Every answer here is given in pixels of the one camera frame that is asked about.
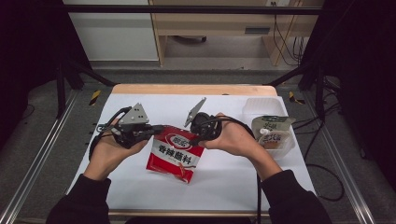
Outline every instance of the white surface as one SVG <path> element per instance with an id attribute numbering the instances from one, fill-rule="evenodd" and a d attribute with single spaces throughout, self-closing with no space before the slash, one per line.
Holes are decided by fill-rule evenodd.
<path id="1" fill-rule="evenodd" d="M 146 0 L 64 0 L 67 5 L 148 5 Z M 69 13 L 90 61 L 158 61 L 148 13 Z"/>
<path id="2" fill-rule="evenodd" d="M 168 124 L 184 128 L 183 124 L 188 111 L 203 97 L 207 99 L 200 111 L 209 115 L 222 112 L 235 119 L 246 119 L 246 117 L 243 118 L 242 108 L 248 98 L 266 98 L 274 102 L 262 113 L 269 115 L 287 114 L 281 97 L 111 94 L 98 123 L 108 122 L 122 107 L 141 103 L 151 125 Z M 282 114 L 272 114 L 276 111 L 280 111 Z M 292 137 L 293 141 L 296 141 L 294 133 Z M 257 204 L 256 172 L 245 158 L 235 157 L 220 150 L 206 149 L 195 169 L 190 184 L 186 184 L 175 179 L 172 175 L 146 170 L 151 145 L 152 138 L 140 153 L 125 160 L 110 175 L 112 184 L 107 196 L 110 209 L 149 210 L 153 212 L 159 210 L 199 210 L 255 213 Z M 88 164 L 88 148 L 72 185 Z M 295 142 L 295 147 L 290 153 L 278 163 L 285 170 L 291 169 L 303 188 L 314 191 L 297 142 Z M 269 204 L 263 195 L 262 210 L 267 211 L 268 208 Z"/>

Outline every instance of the person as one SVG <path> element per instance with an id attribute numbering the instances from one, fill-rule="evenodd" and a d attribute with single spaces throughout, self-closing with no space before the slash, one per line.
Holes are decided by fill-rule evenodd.
<path id="1" fill-rule="evenodd" d="M 103 137 L 85 172 L 78 177 L 68 195 L 62 197 L 50 210 L 47 223 L 110 223 L 106 196 L 111 181 L 107 177 L 123 160 L 138 153 L 147 142 L 141 141 L 126 150 L 111 135 Z M 293 171 L 283 171 L 240 124 L 223 121 L 220 136 L 215 140 L 201 141 L 199 145 L 207 149 L 224 150 L 251 161 L 270 204 L 272 223 L 332 223 L 316 195 L 298 184 Z"/>

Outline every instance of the metal rail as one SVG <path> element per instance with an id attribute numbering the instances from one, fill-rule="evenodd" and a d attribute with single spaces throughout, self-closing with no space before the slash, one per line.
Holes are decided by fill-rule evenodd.
<path id="1" fill-rule="evenodd" d="M 13 198 L 8 203 L 6 209 L 2 212 L 0 216 L 0 224 L 8 224 L 14 222 L 30 190 L 32 189 L 33 184 L 37 180 L 38 175 L 40 174 L 40 171 L 44 166 L 44 163 L 48 155 L 50 154 L 52 147 L 55 144 L 55 141 L 58 138 L 59 133 L 61 132 L 62 127 L 64 126 L 70 114 L 70 111 L 73 108 L 73 105 L 75 104 L 78 94 L 79 91 L 71 91 L 71 94 L 66 103 L 67 104 L 66 110 L 64 111 L 61 117 L 55 120 L 54 124 L 52 125 L 52 128 L 49 131 L 46 140 L 44 141 L 37 155 L 35 156 L 35 160 L 30 166 L 25 177 L 23 178 Z"/>
<path id="2" fill-rule="evenodd" d="M 72 13 L 191 13 L 191 14 L 270 14 L 322 15 L 334 9 L 321 7 L 234 7 L 234 6 L 131 6 L 131 5 L 44 5 L 41 9 Z"/>
<path id="3" fill-rule="evenodd" d="M 317 113 L 313 106 L 313 99 L 305 91 L 303 92 L 303 94 L 311 112 L 316 115 Z M 346 194 L 350 200 L 350 203 L 352 204 L 352 208 L 355 210 L 359 222 L 361 224 L 375 224 L 374 217 L 369 207 L 367 206 L 366 201 L 364 201 L 364 198 L 361 195 L 361 191 L 359 190 L 358 185 L 353 179 L 352 174 L 349 172 L 349 169 L 347 168 L 344 160 L 338 152 L 337 146 L 332 140 L 332 137 L 329 133 L 329 130 L 326 128 L 326 125 L 322 127 L 321 132 L 323 135 L 324 144 L 326 145 L 330 159 L 332 160 L 332 164 L 334 165 L 334 169 L 344 183 Z"/>

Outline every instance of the snack package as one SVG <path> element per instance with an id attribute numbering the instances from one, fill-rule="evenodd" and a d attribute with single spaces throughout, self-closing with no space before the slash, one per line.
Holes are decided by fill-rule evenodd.
<path id="1" fill-rule="evenodd" d="M 204 152 L 204 147 L 191 146 L 190 140 L 198 136 L 177 127 L 165 125 L 161 134 L 154 135 L 146 169 L 190 183 L 194 169 Z"/>
<path id="2" fill-rule="evenodd" d="M 279 149 L 289 140 L 289 128 L 294 121 L 289 117 L 260 116 L 251 122 L 251 127 L 260 145 L 266 149 Z"/>

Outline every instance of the black plastic part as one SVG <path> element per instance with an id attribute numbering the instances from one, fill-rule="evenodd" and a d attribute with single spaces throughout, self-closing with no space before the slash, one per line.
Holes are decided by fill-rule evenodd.
<path id="1" fill-rule="evenodd" d="M 190 130 L 199 137 L 190 141 L 192 146 L 197 146 L 200 141 L 210 141 L 218 138 L 221 134 L 221 121 L 206 113 L 198 113 L 191 122 Z"/>
<path id="2" fill-rule="evenodd" d="M 159 134 L 162 131 L 162 125 L 151 126 L 149 124 L 145 124 L 144 126 L 134 126 L 129 132 L 120 132 L 120 135 L 113 133 L 113 136 L 120 146 L 130 148 L 143 140 L 149 140 L 152 135 Z"/>

